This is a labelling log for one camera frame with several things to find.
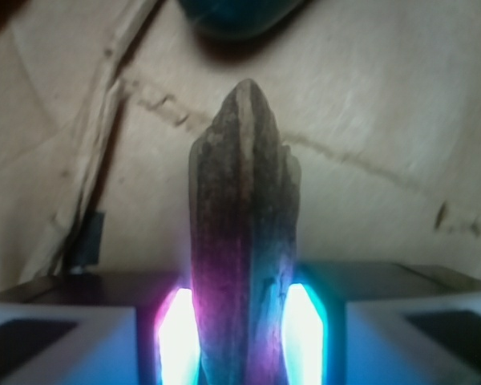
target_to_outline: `crack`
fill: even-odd
[[[400,176],[395,172],[379,168],[375,164],[371,164],[367,160],[361,159],[359,156],[350,154],[348,152],[337,152],[332,148],[320,144],[316,141],[310,140],[302,134],[295,134],[292,132],[282,132],[282,139],[290,144],[297,144],[302,147],[308,148],[322,156],[326,159],[331,160],[339,164],[348,164],[354,168],[361,169],[362,171],[387,180],[391,184],[398,186],[399,188],[404,188],[411,190],[416,193],[424,193],[424,189],[416,180]]]

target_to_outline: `dark green object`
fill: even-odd
[[[303,0],[179,0],[200,32],[223,40],[249,39],[268,30]]]

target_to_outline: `beige surface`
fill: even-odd
[[[46,236],[72,164],[57,138],[133,2],[30,0],[0,34],[0,289]],[[119,77],[100,269],[188,268],[188,150],[251,77],[301,162],[302,258],[481,278],[481,0],[315,0],[240,48],[196,38],[168,0]]]

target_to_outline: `cyan light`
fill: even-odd
[[[159,349],[163,385],[197,384],[200,342],[190,289],[176,292],[160,324]]]
[[[321,385],[327,369],[328,322],[312,288],[289,287],[281,326],[289,385]]]

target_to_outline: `driftwood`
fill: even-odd
[[[252,80],[192,146],[192,289],[209,385],[286,383],[281,316],[293,276],[301,170]]]

